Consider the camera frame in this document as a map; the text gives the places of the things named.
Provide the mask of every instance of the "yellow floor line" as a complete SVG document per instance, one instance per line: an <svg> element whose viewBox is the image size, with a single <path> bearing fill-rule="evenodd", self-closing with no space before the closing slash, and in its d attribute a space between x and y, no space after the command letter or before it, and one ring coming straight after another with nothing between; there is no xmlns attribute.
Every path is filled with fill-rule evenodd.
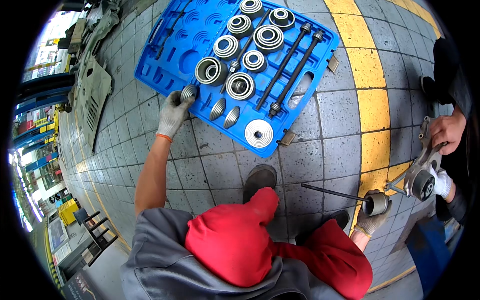
<svg viewBox="0 0 480 300"><path fill-rule="evenodd" d="M77 134L78 134L78 136L80 137L80 130L78 129L77 112L75 111L74 113L75 113L75 126L76 126L76 129L77 129ZM85 172L85 171L88 171L88 170L87 170L86 164L85 164L85 155L84 155L84 152L83 152L83 150L82 150L82 145L80 145L80 152L82 153L82 158L84 159L84 160L80 163L80 164L81 164L81 165L80 165L80 168L81 168L81 170L82 170L83 172ZM87 172L87 175L88 175L88 178L90 179L90 181L91 181L91 183L92 183L92 187L93 187L93 189L94 189L95 196L96 196L96 198L98 199L98 202L100 203L100 206L102 206L102 209L103 209L103 211L105 212L105 215L107 216L108 220L110 221L110 224L112 224L113 228L114 228L115 231L117 232L117 235L118 235L118 237L119 237L118 240L119 240L122 244L124 244L124 245L128 248L129 251L131 251L131 250L132 250L131 247L130 247L130 246L128 245L128 243L125 241L125 239L123 238L122 234L121 234L120 231L117 229L117 226L115 226L115 223L113 223L113 220L112 220L112 218L110 217L110 215L108 214L107 209L106 209L105 206L103 205L102 199L100 198L100 194L97 192L96 186L95 186L95 184L93 183L93 180L92 180L92 177L90 176L90 173ZM90 204L92 205L92 201L90 200L90 197L88 197L88 194L87 194L86 191L85 191L85 194L87 195L88 201L89 201Z"/></svg>
<svg viewBox="0 0 480 300"><path fill-rule="evenodd" d="M439 38L440 31L438 30L438 25L435 22L434 18L432 15L428 12L428 10L424 9L421 7L418 3L412 0L386 0L389 2L392 2L393 4L396 4L400 7L403 7L407 11L417 15L418 17L422 18L425 20L428 24L430 24L433 28L433 31L435 32L435 35L437 38Z"/></svg>
<svg viewBox="0 0 480 300"><path fill-rule="evenodd" d="M416 266L411 267L411 268L408 269L407 271L405 271L405 272L403 272L403 273L401 273L401 274L398 274L397 276L393 277L392 279L387 280L387 281L385 281L385 282L383 282L383 283L381 283L381 284L379 284L379 285L377 285L377 286L374 286L373 288L369 289L369 290L367 291L367 293L375 292L376 290L381 289L381 288L383 288L384 286L389 285L389 284L391 284L391 283L394 282L394 281L397 281L398 279L402 278L403 276L408 275L408 274L410 274L411 272L413 272L416 268L417 268Z"/></svg>
<svg viewBox="0 0 480 300"><path fill-rule="evenodd" d="M388 176L390 113L385 76L373 37L355 1L325 0L325 3L347 49L355 86L359 89L362 168L358 196L363 197L370 189L383 191ZM358 201L350 234L357 223L360 204Z"/></svg>

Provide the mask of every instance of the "work boot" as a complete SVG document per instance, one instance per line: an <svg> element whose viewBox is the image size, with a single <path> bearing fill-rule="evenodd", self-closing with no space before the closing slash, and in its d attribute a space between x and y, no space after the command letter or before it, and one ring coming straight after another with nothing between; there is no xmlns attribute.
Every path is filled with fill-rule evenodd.
<svg viewBox="0 0 480 300"><path fill-rule="evenodd" d="M243 186L243 204L250 201L255 193L264 187L275 188L276 171L269 165L258 165L254 167L247 176Z"/></svg>
<svg viewBox="0 0 480 300"><path fill-rule="evenodd" d="M297 235L295 237L295 243L298 246L303 245L315 230L320 228L323 224L325 224L328 220L331 220L331 219L334 219L336 221L336 223L338 224L338 226L340 228L342 228L342 230L344 230L345 227L347 227L348 222L350 221L350 215L348 214L348 212L346 210L339 210L337 212L334 212L333 214L329 215L325 220L322 220L322 223L317 228L315 228L314 230L308 231L308 232L303 232L303 233L300 233L299 235Z"/></svg>

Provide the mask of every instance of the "metal bracket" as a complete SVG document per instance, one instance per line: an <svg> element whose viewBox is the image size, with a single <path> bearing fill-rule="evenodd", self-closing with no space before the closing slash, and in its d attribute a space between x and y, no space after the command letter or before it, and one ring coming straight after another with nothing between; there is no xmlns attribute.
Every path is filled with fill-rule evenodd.
<svg viewBox="0 0 480 300"><path fill-rule="evenodd" d="M277 143L288 146L292 143L293 139L297 136L295 133L291 132L290 130L284 129L283 132L285 135L280 141L277 141Z"/></svg>
<svg viewBox="0 0 480 300"><path fill-rule="evenodd" d="M336 59L335 55L332 54L332 58L328 61L327 68L329 68L330 71L335 73L339 64L340 64L340 62L338 61L338 59Z"/></svg>

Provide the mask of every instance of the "signboard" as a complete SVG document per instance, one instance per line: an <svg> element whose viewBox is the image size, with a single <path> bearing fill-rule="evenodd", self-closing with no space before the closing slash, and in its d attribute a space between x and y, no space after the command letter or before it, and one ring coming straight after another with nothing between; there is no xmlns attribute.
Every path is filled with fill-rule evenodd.
<svg viewBox="0 0 480 300"><path fill-rule="evenodd" d="M67 300L103 299L84 270L78 271L61 289Z"/></svg>

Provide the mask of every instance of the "brown shoe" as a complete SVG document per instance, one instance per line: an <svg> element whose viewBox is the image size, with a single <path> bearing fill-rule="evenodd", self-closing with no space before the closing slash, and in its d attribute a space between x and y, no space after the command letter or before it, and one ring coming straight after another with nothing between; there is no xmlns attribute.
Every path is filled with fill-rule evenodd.
<svg viewBox="0 0 480 300"><path fill-rule="evenodd" d="M255 193L264 187L275 189L276 171L269 165L258 165L248 174L245 185L243 186L243 204L250 201Z"/></svg>

